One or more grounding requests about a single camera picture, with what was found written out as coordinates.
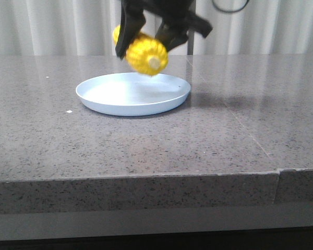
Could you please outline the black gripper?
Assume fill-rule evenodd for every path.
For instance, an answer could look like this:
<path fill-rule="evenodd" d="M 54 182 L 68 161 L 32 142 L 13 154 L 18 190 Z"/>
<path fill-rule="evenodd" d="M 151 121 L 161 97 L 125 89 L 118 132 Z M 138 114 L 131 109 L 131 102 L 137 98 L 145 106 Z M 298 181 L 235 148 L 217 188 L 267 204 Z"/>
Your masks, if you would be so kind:
<path fill-rule="evenodd" d="M 207 37 L 212 25 L 189 10 L 191 4 L 192 1 L 121 1 L 121 23 L 115 47 L 117 57 L 124 58 L 130 44 L 145 25 L 145 10 L 162 19 L 155 38 L 167 52 L 188 41 L 188 30 Z"/>

